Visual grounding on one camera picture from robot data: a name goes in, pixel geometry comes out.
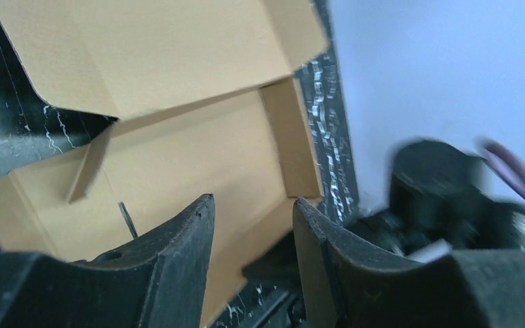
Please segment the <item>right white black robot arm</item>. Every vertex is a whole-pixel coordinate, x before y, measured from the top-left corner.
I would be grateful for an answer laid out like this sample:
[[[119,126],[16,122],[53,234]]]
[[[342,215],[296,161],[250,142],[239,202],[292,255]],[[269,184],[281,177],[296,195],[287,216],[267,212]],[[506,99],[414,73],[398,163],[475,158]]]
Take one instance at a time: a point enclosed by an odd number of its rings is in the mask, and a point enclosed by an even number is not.
[[[438,140],[396,150],[388,206],[346,223],[352,233],[398,256],[430,262],[456,249],[525,251],[525,204],[482,190],[486,158]]]

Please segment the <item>brown cardboard box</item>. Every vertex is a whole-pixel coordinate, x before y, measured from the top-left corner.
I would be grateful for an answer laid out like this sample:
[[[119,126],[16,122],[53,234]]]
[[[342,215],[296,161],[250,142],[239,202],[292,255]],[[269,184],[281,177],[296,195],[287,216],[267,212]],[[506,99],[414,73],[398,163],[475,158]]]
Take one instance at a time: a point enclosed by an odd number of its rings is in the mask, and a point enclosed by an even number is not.
[[[0,28],[47,105],[114,119],[0,178],[0,252],[91,261],[211,194],[206,327],[322,198],[295,78],[327,48],[310,1],[0,1]]]

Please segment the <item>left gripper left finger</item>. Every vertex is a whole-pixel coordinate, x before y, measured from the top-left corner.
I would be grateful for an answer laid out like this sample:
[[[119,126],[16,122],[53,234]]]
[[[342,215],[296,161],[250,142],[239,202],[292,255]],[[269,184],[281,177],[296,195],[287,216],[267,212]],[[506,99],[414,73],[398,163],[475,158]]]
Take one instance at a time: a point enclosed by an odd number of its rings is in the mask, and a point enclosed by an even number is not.
[[[0,252],[0,327],[199,327],[215,227],[204,194],[91,261]]]

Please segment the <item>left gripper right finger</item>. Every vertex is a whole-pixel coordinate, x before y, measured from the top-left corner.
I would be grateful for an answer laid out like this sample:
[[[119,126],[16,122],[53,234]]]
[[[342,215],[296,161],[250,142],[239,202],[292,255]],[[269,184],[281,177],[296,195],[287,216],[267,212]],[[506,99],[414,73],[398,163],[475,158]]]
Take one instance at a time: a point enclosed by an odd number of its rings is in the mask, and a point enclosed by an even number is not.
[[[419,263],[293,205],[307,327],[525,327],[525,251],[460,250]]]

